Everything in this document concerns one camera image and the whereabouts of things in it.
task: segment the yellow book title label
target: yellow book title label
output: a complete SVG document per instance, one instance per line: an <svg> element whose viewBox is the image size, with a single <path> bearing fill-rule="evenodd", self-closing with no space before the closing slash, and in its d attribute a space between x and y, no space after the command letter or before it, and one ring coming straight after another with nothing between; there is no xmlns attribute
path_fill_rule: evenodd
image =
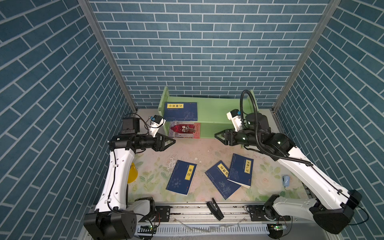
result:
<svg viewBox="0 0 384 240"><path fill-rule="evenodd" d="M184 108L184 103L167 103L167 108Z"/></svg>
<svg viewBox="0 0 384 240"><path fill-rule="evenodd" d="M244 172L251 173L251 160L245 160L245 169Z"/></svg>
<svg viewBox="0 0 384 240"><path fill-rule="evenodd" d="M222 171L223 173L224 173L224 175L226 176L226 177L228 177L228 171L227 171L227 169L223 166L223 164L222 163L220 163L219 165L217 165L217 167L220 169L220 171Z"/></svg>
<svg viewBox="0 0 384 240"><path fill-rule="evenodd" d="M186 180L191 180L191 176L192 176L193 168L194 167L195 166L193 166L193 165L189 165L189 168L188 168L188 171L187 171L187 175L185 176Z"/></svg>

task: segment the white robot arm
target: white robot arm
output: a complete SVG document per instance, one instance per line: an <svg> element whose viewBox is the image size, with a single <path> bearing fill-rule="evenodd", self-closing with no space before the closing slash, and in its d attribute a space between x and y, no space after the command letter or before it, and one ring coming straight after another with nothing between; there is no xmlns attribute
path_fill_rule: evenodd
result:
<svg viewBox="0 0 384 240"><path fill-rule="evenodd" d="M247 93L247 90L242 92L240 111L234 109L227 113L234 129L218 132L215 137L225 145L242 144L245 148L256 146L258 149L250 150L266 154L285 166L316 196L315 199L300 200L272 195L264 204L266 218L274 220L279 216L296 216L315 221L330 233L341 232L351 221L354 209L361 201L361 194L332 180L314 165L288 136L272 133L266 116L251 113L244 120L241 105L244 93ZM249 92L247 94L254 102L253 96Z"/></svg>
<svg viewBox="0 0 384 240"><path fill-rule="evenodd" d="M127 182L129 169L136 150L152 148L164 151L175 140L157 133L165 119L155 115L148 125L147 134L137 134L139 118L123 118L120 135L113 136L109 143L109 167L94 213L84 216L84 226L93 239L112 240L132 238L136 223L141 219L151 219L155 214L152 197L137 199L127 204Z"/></svg>

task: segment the black flexible hose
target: black flexible hose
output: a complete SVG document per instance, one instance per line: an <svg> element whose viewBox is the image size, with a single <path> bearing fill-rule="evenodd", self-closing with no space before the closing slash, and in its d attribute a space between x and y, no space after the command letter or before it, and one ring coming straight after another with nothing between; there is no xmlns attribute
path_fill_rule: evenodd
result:
<svg viewBox="0 0 384 240"><path fill-rule="evenodd" d="M241 95L240 95L240 116L241 116L241 121L242 121L242 124L244 125L244 115L243 115L243 98L244 98L244 94L247 94L249 96L249 98L251 99L251 102L252 102L252 105L253 105L253 111L255 113L255 139L256 139L256 146L258 147L258 149L265 155L268 155L270 157L274 157L274 158L277 158L277 159L284 159L284 160L288 160L288 161L293 161L293 162L299 162L299 163L302 163L302 164L306 164L308 166L313 166L313 163L309 162L309 161L306 161L306 160L302 160L302 159L298 159L298 158L293 158L293 157L283 157L283 156L278 156L278 155L274 155L272 153L269 153L267 152L260 144L260 140L259 140L259 136L258 136L258 130L259 130L259 121L257 119L257 107L256 107L256 101L252 95L252 93L248 90L244 90L242 91Z"/></svg>

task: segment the small blue object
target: small blue object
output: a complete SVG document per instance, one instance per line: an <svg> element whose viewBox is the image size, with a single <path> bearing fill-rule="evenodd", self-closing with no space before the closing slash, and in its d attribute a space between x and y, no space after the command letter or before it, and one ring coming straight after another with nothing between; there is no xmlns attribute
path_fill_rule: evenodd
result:
<svg viewBox="0 0 384 240"><path fill-rule="evenodd" d="M289 176L288 175L284 175L281 177L283 179L283 186L284 187L289 187Z"/></svg>

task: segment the red book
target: red book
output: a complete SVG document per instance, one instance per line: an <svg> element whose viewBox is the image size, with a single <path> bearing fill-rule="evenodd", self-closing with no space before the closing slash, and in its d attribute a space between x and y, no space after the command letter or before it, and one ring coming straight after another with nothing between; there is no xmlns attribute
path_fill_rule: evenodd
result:
<svg viewBox="0 0 384 240"><path fill-rule="evenodd" d="M200 138L200 123L170 122L168 137Z"/></svg>

